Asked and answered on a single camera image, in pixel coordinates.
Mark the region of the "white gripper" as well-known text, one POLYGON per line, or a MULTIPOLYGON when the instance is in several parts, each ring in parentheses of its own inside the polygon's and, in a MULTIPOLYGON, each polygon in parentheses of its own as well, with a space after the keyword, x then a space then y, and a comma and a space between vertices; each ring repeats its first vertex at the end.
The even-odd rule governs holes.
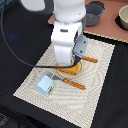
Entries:
POLYGON ((54 23, 51 42, 54 44, 56 61, 62 66, 77 64, 87 48, 88 39, 83 35, 81 22, 73 24, 54 23))

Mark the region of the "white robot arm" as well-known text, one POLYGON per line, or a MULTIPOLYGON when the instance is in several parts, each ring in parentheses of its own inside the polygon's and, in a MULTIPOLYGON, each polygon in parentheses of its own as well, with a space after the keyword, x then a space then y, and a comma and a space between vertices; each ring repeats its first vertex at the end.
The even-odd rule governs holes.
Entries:
POLYGON ((87 38, 85 0, 19 0, 29 11, 49 12, 55 16, 51 42, 56 61, 64 67, 76 65, 84 56, 87 38))

